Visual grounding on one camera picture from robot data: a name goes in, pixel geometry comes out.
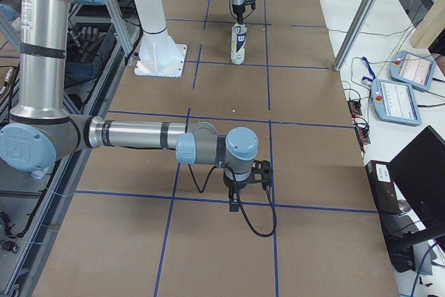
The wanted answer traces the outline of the tennis ball can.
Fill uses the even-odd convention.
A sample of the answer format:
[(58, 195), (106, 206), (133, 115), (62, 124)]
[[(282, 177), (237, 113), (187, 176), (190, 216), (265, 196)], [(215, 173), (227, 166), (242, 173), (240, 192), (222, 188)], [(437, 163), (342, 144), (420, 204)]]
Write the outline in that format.
[(247, 28), (244, 24), (235, 24), (231, 35), (231, 61), (240, 65), (245, 60), (245, 44), (247, 40)]

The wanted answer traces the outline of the orange black connector lower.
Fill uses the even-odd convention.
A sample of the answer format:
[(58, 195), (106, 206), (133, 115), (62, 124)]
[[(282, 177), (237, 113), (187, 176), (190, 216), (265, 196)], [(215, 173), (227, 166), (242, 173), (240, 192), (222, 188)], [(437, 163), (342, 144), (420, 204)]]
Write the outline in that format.
[(369, 138), (369, 126), (367, 124), (355, 123), (354, 128), (359, 145), (363, 146), (371, 143)]

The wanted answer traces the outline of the orange black connector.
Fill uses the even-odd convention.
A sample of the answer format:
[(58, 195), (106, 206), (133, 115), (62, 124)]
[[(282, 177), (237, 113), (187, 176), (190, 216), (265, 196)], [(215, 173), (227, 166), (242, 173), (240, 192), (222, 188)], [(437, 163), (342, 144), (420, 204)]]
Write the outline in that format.
[(369, 138), (369, 126), (367, 124), (355, 123), (354, 128), (359, 145), (363, 146), (371, 143)]
[(349, 99), (347, 103), (352, 117), (362, 116), (362, 104), (359, 99)]

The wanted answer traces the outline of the orange black connector upper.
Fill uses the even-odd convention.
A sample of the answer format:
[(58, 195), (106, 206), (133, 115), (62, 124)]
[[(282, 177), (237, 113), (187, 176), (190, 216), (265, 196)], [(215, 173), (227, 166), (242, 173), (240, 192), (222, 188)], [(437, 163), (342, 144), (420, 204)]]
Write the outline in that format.
[(359, 99), (349, 99), (347, 103), (352, 117), (362, 116), (362, 104)]

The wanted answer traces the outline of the black computer box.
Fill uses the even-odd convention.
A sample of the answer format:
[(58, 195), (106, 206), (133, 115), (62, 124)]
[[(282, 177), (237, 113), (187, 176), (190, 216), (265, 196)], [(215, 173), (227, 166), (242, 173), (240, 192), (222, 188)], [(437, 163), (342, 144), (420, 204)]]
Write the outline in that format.
[(431, 256), (425, 255), (429, 248), (427, 236), (410, 220), (407, 200), (397, 197), (388, 163), (371, 160), (366, 164), (366, 173), (394, 268), (399, 273), (419, 270), (432, 275)]

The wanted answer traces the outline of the far teach pendant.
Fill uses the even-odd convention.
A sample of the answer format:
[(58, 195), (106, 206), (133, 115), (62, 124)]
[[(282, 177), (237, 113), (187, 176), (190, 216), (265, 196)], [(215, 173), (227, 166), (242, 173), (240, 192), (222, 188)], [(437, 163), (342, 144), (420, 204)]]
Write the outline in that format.
[(396, 54), (391, 65), (390, 76), (393, 80), (408, 83), (420, 91), (429, 91), (436, 62), (431, 56), (420, 56), (402, 50)]

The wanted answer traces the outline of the teach pendant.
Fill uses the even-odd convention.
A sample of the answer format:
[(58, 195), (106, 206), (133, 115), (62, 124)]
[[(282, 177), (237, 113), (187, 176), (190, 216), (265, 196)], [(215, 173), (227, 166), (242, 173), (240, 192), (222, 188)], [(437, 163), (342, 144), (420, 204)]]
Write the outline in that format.
[(436, 62), (431, 56), (420, 56), (402, 50), (396, 54), (391, 65), (390, 76), (393, 80), (408, 83), (420, 91), (429, 91)]
[(422, 123), (414, 90), (408, 83), (375, 79), (371, 85), (371, 101), (381, 121), (409, 126)]

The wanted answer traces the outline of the near teach pendant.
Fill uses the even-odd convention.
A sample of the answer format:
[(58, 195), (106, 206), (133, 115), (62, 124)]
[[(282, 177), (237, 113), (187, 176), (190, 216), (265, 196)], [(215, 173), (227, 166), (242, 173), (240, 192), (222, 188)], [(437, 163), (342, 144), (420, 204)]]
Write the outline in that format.
[(381, 121), (409, 126), (422, 123), (414, 90), (408, 83), (375, 79), (371, 85), (371, 101)]

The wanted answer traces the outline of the black monitor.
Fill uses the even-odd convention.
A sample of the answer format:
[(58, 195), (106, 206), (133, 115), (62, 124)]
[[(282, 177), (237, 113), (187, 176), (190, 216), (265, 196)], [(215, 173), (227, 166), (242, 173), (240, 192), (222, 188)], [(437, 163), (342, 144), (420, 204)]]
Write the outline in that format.
[(444, 247), (444, 139), (426, 126), (388, 165), (403, 197), (425, 228), (388, 239), (389, 252), (437, 239)]

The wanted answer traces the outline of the wooden board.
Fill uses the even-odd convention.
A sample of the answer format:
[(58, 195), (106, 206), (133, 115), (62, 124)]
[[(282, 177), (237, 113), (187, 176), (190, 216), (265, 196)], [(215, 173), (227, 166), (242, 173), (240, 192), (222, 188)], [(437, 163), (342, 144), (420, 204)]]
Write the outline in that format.
[(444, 30), (444, 0), (429, 0), (432, 5), (410, 37), (414, 48), (427, 49)]

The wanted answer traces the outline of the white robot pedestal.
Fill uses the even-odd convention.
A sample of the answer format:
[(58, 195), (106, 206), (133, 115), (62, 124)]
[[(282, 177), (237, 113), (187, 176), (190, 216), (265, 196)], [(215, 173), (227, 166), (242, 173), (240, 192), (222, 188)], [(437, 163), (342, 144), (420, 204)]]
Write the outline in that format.
[(143, 38), (135, 74), (179, 78), (187, 46), (175, 43), (168, 33), (161, 0), (134, 0)]

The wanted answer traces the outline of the aluminium frame post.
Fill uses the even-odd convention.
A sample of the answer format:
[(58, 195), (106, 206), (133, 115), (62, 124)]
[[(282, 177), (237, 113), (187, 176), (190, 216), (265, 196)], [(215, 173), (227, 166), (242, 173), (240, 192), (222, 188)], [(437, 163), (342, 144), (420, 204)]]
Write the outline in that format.
[(376, 0), (362, 0), (357, 12), (352, 20), (350, 28), (347, 31), (347, 34), (341, 44), (340, 50), (335, 58), (333, 70), (340, 71), (343, 67), (346, 59), (353, 48), (353, 45), (362, 30), (362, 27), (368, 17), (373, 4)]

